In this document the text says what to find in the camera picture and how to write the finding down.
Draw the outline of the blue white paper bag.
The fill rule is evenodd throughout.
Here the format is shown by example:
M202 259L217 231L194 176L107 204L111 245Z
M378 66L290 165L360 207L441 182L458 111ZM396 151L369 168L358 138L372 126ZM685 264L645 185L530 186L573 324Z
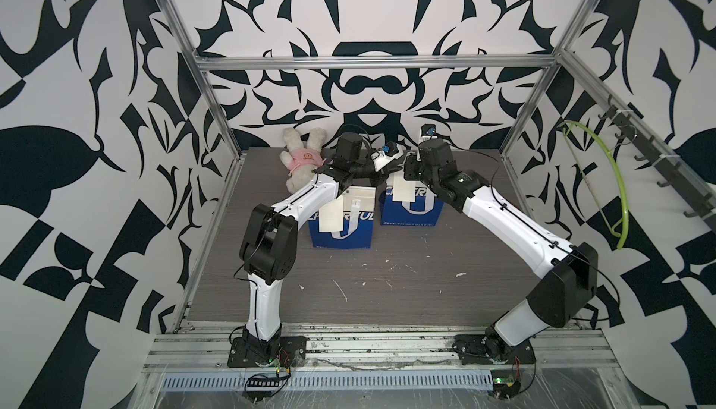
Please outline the blue white paper bag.
M314 248L369 249L372 243L376 209L376 188L352 186L344 198L344 226L340 234L319 232L319 211L308 222Z
M425 186L417 185L412 202L393 199L389 181L380 194L380 223L383 226L436 226L444 203Z

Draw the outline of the white paper receipt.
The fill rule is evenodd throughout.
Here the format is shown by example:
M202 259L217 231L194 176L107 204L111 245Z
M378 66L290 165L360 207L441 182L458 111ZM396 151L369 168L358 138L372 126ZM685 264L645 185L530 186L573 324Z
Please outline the white paper receipt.
M319 232L340 234L344 226L344 198L339 196L319 210Z
M415 183L397 183L393 186L393 202L413 203L415 199Z

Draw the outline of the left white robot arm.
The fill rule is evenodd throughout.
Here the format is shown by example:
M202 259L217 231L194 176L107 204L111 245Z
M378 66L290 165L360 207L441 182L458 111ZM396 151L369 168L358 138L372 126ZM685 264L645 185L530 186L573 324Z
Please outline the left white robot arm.
M298 233L307 224L328 242L367 248L372 236L376 187L395 171L404 150L393 142L362 154L365 139L339 137L336 151L311 174L307 185L271 206L251 212L240 248L251 300L242 338L260 347L281 337L283 280L296 263Z

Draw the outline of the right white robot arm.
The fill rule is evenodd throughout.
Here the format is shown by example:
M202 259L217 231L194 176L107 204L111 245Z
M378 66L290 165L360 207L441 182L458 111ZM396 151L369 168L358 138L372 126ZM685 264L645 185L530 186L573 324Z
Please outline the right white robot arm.
M460 170L448 144L432 139L406 157L405 178L426 185L444 203L503 241L540 281L486 330L485 356L497 359L546 330L562 328L595 296L597 252L551 233L504 200L473 170Z

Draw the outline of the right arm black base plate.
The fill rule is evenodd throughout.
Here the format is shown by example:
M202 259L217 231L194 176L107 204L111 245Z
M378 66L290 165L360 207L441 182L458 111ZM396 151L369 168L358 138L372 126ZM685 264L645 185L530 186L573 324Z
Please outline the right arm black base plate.
M453 339L452 350L463 365L531 365L536 362L530 340L511 347L497 334L458 334Z

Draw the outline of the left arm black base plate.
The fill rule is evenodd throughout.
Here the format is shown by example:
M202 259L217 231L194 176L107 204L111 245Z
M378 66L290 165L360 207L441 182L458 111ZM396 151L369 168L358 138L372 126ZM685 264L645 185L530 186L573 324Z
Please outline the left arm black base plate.
M231 341L227 367L300 366L306 358L307 343L308 338L304 336L281 336L268 342L260 342L253 336L237 337Z

